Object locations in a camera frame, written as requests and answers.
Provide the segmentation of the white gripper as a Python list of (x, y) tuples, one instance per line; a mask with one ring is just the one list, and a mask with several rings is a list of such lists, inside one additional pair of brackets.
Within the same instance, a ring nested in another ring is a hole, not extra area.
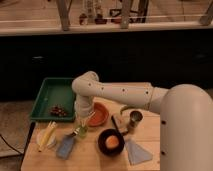
[(89, 117), (94, 112), (93, 98), (77, 95), (74, 102), (74, 109), (79, 117)]

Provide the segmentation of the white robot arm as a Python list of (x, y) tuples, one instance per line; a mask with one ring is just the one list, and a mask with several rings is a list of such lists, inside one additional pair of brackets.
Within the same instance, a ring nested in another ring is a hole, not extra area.
[(91, 115), (101, 97), (160, 115), (160, 171), (213, 171), (213, 98), (202, 88), (170, 89), (102, 83), (88, 71), (72, 81), (74, 108)]

